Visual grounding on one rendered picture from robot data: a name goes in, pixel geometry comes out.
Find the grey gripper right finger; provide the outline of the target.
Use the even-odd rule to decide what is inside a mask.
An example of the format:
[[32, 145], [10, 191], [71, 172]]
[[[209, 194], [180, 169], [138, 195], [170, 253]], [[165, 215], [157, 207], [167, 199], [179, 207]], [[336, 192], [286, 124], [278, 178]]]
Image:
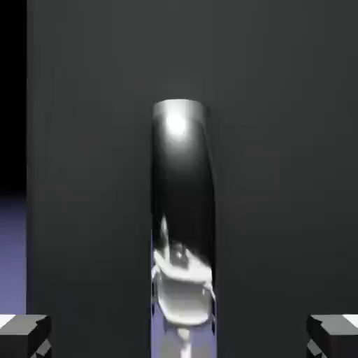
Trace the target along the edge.
[[358, 358], [358, 314], [310, 315], [306, 358]]

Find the dark grey cabinet door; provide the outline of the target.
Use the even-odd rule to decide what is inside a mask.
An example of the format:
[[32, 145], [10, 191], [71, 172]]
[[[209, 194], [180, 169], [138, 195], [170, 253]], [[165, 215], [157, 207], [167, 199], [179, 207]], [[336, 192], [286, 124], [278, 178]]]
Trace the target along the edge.
[[358, 0], [33, 0], [27, 310], [53, 358], [150, 358], [153, 103], [209, 111], [218, 358], [358, 313]]

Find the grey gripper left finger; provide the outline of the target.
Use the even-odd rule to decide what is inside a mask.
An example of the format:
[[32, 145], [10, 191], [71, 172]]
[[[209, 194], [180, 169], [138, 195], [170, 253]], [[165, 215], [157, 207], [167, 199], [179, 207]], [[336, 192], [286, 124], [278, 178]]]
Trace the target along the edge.
[[0, 314], [0, 358], [52, 358], [48, 315]]

